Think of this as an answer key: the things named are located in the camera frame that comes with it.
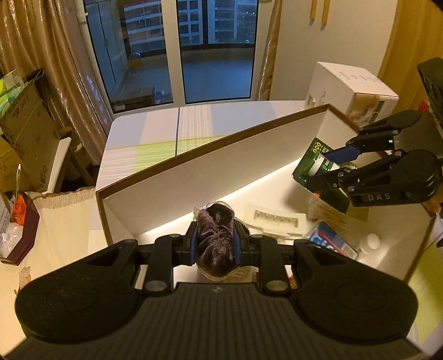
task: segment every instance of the cardboard packaging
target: cardboard packaging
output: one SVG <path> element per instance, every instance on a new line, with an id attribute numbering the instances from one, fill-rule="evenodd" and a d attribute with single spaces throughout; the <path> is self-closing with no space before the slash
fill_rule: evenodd
<path id="1" fill-rule="evenodd" d="M 157 237 L 184 234 L 193 208 L 221 200 L 243 217 L 249 203 L 290 213 L 308 213 L 321 201 L 292 178 L 315 137 L 331 148 L 344 146 L 357 127 L 331 105 L 276 119 L 180 154 L 97 192 L 108 244 L 124 239 L 153 243 Z M 380 159 L 362 154 L 358 167 Z M 363 235 L 377 234 L 376 254 L 362 263 L 400 279 L 410 276 L 434 219 L 421 204 L 369 208 L 367 222 L 352 219 Z M 358 239 L 347 239 L 351 244 Z M 197 270 L 174 268 L 177 281 L 198 281 Z"/>
<path id="2" fill-rule="evenodd" d="M 361 128 L 389 116 L 397 101 L 398 95 L 364 68 L 318 62 L 305 108 L 331 104 Z"/>
<path id="3" fill-rule="evenodd" d="M 15 188 L 17 164 L 23 167 L 21 189 L 47 190 L 60 134 L 31 80 L 0 119 L 7 142 L 0 139 L 0 189 Z"/>
<path id="4" fill-rule="evenodd" d="M 0 258 L 0 262 L 16 266 L 20 265 L 22 260 L 34 246 L 35 236 L 37 234 L 37 228 L 40 220 L 40 215 L 31 198 L 23 192 L 21 192 L 21 194 L 26 202 L 26 215 L 23 225 L 22 238 L 6 258 Z"/>

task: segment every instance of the white bottle cap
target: white bottle cap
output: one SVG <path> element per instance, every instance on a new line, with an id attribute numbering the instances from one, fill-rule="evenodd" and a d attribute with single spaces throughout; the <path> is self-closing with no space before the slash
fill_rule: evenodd
<path id="1" fill-rule="evenodd" d="M 360 242 L 361 250 L 366 253 L 372 253 L 380 247 L 380 238 L 376 234 L 368 234 Z"/>

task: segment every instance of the beige curtain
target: beige curtain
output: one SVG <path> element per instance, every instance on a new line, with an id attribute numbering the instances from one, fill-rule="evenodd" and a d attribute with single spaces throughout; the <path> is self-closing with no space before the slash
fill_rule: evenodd
<path id="1" fill-rule="evenodd" d="M 0 67 L 6 74 L 43 68 L 40 87 L 54 121 L 72 126 L 100 164 L 112 119 L 98 91 L 73 0 L 0 0 Z"/>
<path id="2" fill-rule="evenodd" d="M 260 72 L 260 83 L 258 85 L 256 97 L 257 100 L 269 100 L 269 96 L 271 95 L 272 75 L 274 74 L 274 67 L 276 64 L 277 44 L 280 32 L 282 2 L 283 0 L 275 0 L 272 8 Z"/>
<path id="3" fill-rule="evenodd" d="M 417 65 L 436 56 L 443 58 L 443 12 L 431 0 L 398 0 L 378 75 L 400 97 L 394 113 L 427 101 Z"/>

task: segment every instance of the orange object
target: orange object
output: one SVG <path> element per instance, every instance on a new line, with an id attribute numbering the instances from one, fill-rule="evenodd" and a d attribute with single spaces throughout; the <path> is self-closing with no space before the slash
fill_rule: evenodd
<path id="1" fill-rule="evenodd" d="M 19 225 L 25 224 L 26 202 L 22 194 L 19 194 L 12 206 L 11 222 Z"/>
<path id="2" fill-rule="evenodd" d="M 422 101 L 418 107 L 418 111 L 424 113 L 425 111 L 428 111 L 428 110 L 429 110 L 429 104 Z"/>

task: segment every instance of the screw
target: screw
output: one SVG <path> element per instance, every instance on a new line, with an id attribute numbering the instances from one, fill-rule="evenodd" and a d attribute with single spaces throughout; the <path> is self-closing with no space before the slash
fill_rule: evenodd
<path id="1" fill-rule="evenodd" d="M 273 292 L 285 291 L 288 288 L 288 284 L 282 280 L 271 280 L 266 283 L 268 290 Z"/>
<path id="2" fill-rule="evenodd" d="M 151 280 L 146 283 L 144 286 L 147 291 L 152 291 L 153 293 L 158 293 L 167 288 L 167 285 L 164 281 L 161 280 Z"/>

